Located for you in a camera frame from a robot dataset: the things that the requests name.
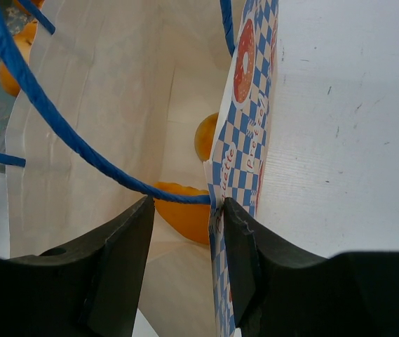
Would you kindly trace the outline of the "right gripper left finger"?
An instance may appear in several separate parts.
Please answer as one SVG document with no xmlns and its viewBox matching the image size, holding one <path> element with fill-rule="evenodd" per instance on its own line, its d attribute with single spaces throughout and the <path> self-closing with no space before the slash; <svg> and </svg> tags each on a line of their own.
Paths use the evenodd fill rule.
<svg viewBox="0 0 399 337">
<path fill-rule="evenodd" d="M 145 197 L 38 256 L 0 258 L 0 336 L 131 336 L 153 224 Z"/>
</svg>

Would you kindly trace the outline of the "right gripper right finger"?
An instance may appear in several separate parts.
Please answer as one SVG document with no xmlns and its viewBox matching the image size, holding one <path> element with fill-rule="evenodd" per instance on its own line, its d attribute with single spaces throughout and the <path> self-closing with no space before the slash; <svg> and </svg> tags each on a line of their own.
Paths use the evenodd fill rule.
<svg viewBox="0 0 399 337">
<path fill-rule="evenodd" d="M 231 198 L 223 211 L 234 319 L 244 336 L 399 336 L 399 252 L 324 258 Z"/>
</svg>

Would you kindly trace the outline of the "striped croissant bread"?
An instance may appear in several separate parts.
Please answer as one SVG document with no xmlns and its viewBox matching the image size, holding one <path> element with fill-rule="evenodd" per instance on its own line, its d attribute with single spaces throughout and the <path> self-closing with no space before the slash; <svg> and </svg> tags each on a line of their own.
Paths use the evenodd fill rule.
<svg viewBox="0 0 399 337">
<path fill-rule="evenodd" d="M 186 196 L 208 194 L 206 190 L 198 190 L 177 183 L 157 182 L 154 187 L 172 194 Z M 183 237 L 199 244 L 209 245 L 210 206 L 179 204 L 160 199 L 156 199 L 154 203 L 158 214 Z"/>
</svg>

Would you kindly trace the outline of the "ring donut bread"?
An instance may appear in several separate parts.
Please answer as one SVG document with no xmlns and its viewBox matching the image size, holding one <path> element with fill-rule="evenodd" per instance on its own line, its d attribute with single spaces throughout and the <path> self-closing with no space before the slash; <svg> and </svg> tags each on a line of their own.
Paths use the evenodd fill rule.
<svg viewBox="0 0 399 337">
<path fill-rule="evenodd" d="M 194 148 L 201 161 L 207 161 L 210 158 L 218 114 L 219 113 L 216 112 L 206 117 L 196 129 Z"/>
</svg>

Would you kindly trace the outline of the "blue checkered paper bag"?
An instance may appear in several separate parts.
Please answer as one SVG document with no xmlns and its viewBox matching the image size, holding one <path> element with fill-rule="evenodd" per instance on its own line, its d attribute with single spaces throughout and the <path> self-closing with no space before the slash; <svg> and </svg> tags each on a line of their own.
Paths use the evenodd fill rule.
<svg viewBox="0 0 399 337">
<path fill-rule="evenodd" d="M 164 336 L 232 336 L 222 204 L 257 211 L 276 1 L 46 1 L 29 36 L 0 9 L 19 93 L 6 129 L 9 257 L 38 256 L 145 197 L 210 206 L 209 245 L 157 212 L 137 311 Z M 218 112 L 210 158 L 194 148 Z M 157 182 L 206 190 L 186 196 Z"/>
</svg>

